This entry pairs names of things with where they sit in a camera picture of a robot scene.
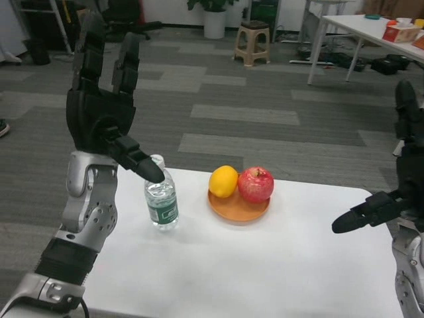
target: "robotic arm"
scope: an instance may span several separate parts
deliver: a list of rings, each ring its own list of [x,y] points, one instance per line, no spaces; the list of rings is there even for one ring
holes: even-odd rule
[[[397,298],[405,318],[424,318],[424,110],[408,81],[397,85],[396,105],[396,135],[404,142],[396,159],[398,189],[368,197],[340,216],[333,232],[375,227],[397,218],[399,231],[392,243]]]
[[[66,120],[77,151],[68,166],[62,225],[34,272],[22,279],[0,317],[69,317],[82,301],[85,277],[117,224],[117,167],[158,183],[161,169],[128,136],[134,119],[139,38],[128,33],[113,72],[113,92],[99,89],[105,30],[97,13],[83,24],[68,92]]]

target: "item on desk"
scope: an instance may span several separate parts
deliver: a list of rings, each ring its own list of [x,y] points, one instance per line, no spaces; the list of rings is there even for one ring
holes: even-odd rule
[[[386,27],[390,27],[391,25],[397,25],[397,21],[396,20],[390,20],[389,22],[387,22]]]
[[[412,45],[424,50],[424,35],[419,37]]]
[[[251,167],[238,177],[237,185],[243,199],[250,203],[262,203],[272,195],[274,178],[267,169]]]
[[[386,58],[376,58],[371,63],[371,70],[375,70],[384,75],[396,74],[400,67],[400,63],[388,60]]]
[[[217,197],[208,191],[207,200],[216,214],[236,222],[256,220],[265,214],[270,205],[270,199],[259,204],[249,203],[242,198],[238,189],[232,196],[226,198]]]
[[[413,24],[417,27],[424,28],[424,19],[416,19]]]
[[[397,18],[396,21],[397,21],[397,25],[401,28],[409,27],[412,25],[411,18]]]
[[[399,71],[406,71],[409,63],[411,63],[411,60],[409,60],[406,56],[398,54],[388,54],[386,59],[389,61],[397,62],[399,66],[397,70]]]
[[[229,197],[237,187],[239,174],[231,166],[216,169],[209,178],[209,191],[220,198]]]
[[[393,43],[412,42],[421,30],[416,25],[400,26],[399,24],[388,26],[383,35],[383,40]]]
[[[381,19],[381,15],[365,15],[365,19],[370,19],[370,20],[380,20]]]
[[[161,231],[169,231],[178,223],[178,204],[175,184],[165,169],[164,157],[153,154],[152,160],[163,171],[165,180],[159,184],[144,182],[144,196],[153,225]]]

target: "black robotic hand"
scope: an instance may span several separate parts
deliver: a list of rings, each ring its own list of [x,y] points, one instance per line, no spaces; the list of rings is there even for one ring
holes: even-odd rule
[[[135,107],[133,91],[138,79],[139,35],[127,33],[113,72],[113,92],[100,89],[105,29],[97,13],[86,16],[75,51],[74,80],[66,102],[66,121],[77,150],[106,154],[126,170],[159,183],[160,168],[128,136]]]
[[[415,217],[415,226],[424,232],[424,111],[408,81],[396,87],[396,136],[403,140],[401,156],[396,159],[398,189],[378,192],[353,207],[333,223],[334,233],[345,233],[388,222],[406,213]]]

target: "red apple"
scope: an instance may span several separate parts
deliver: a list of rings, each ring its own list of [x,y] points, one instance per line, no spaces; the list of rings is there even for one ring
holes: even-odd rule
[[[251,203],[262,203],[272,195],[274,178],[262,167],[251,167],[238,177],[237,185],[243,199]]]

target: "potted plant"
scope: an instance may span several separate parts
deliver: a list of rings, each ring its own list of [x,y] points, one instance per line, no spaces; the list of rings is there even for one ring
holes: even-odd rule
[[[234,5],[238,0],[188,0],[189,10],[193,10],[196,3],[205,10],[205,38],[223,38],[225,35],[225,5]]]

